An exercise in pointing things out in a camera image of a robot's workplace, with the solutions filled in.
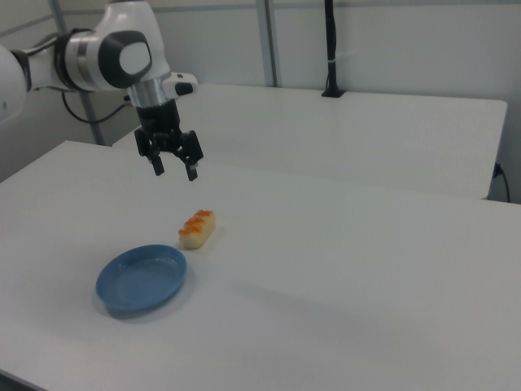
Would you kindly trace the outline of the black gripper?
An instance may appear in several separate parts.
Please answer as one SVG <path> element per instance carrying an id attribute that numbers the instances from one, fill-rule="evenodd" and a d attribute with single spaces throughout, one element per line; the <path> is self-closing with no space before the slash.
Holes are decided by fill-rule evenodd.
<path id="1" fill-rule="evenodd" d="M 160 106 L 136 108 L 141 126 L 134 131 L 138 153 L 151 163 L 155 175 L 164 173 L 161 152 L 171 152 L 186 168 L 190 181 L 198 177 L 197 166 L 204 158 L 196 132 L 183 133 L 174 100 Z"/>

